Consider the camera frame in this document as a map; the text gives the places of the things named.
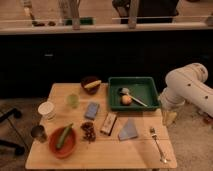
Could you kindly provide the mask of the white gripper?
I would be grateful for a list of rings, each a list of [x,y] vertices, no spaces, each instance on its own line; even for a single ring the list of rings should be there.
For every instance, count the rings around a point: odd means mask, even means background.
[[[164,89],[159,96],[161,105],[164,109],[162,111],[163,124],[165,126],[171,125],[177,117],[174,111],[168,111],[184,105],[184,98],[174,93],[171,89]]]

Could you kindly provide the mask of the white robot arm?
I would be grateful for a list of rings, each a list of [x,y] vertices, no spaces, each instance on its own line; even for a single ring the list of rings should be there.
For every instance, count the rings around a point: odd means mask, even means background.
[[[166,87],[159,95],[165,126],[175,120],[177,113],[174,109],[186,101],[197,106],[205,120],[213,125],[213,88],[204,84],[207,78],[208,71],[200,63],[174,69],[166,75]]]

